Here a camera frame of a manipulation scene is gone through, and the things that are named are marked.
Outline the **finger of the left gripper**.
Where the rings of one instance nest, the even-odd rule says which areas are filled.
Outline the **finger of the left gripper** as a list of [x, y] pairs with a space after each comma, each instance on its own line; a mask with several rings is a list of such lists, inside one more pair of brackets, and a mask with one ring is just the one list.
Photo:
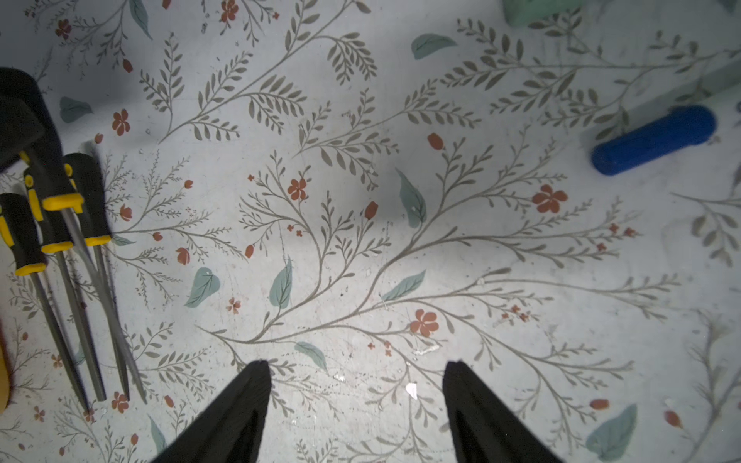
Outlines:
[[20, 69], [1, 70], [1, 170], [28, 155], [44, 194], [65, 194], [63, 148], [36, 80]]

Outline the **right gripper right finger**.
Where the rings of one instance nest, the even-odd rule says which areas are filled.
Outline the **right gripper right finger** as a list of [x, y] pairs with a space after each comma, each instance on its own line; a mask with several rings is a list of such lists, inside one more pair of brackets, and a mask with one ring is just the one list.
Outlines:
[[467, 364], [447, 364], [443, 395], [458, 462], [561, 462]]

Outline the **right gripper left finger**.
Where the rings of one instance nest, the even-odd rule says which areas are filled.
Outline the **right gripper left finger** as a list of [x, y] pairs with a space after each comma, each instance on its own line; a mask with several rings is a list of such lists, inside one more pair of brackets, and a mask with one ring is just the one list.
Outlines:
[[248, 364], [156, 462], [256, 462], [271, 393], [268, 362]]

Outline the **yellow storage box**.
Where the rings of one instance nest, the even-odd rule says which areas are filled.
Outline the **yellow storage box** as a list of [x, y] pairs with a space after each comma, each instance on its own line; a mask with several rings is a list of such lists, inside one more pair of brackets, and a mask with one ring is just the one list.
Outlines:
[[0, 350], [0, 414], [3, 414], [8, 408], [12, 389], [10, 360], [4, 338], [1, 338]]

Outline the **green file organizer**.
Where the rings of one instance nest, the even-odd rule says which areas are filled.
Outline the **green file organizer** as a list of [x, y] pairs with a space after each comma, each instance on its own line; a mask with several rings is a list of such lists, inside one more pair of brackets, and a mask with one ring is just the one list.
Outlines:
[[583, 4], [583, 0], [503, 0], [506, 21], [512, 27], [526, 26]]

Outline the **blue marker pen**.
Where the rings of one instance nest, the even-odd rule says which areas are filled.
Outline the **blue marker pen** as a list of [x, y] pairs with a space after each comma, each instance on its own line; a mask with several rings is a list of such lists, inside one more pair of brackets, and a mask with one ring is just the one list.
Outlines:
[[717, 118], [710, 109], [686, 106], [596, 146], [590, 161], [600, 174], [616, 176], [667, 154], [704, 144], [717, 128]]

